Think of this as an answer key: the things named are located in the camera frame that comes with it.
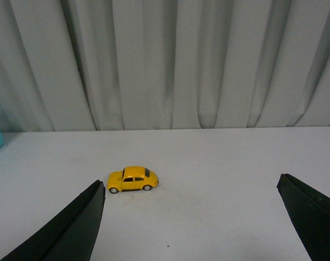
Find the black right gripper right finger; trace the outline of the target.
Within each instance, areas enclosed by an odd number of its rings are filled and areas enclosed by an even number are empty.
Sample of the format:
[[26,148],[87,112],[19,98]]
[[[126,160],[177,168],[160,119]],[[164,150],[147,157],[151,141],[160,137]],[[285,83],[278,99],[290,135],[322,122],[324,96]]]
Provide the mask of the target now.
[[277,189],[310,259],[330,260],[330,198],[288,173]]

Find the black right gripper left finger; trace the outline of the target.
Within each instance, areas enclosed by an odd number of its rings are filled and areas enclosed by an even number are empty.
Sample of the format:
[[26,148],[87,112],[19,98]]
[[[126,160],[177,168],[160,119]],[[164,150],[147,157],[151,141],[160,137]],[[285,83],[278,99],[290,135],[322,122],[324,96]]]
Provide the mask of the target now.
[[93,182],[3,260],[90,260],[105,202],[102,181]]

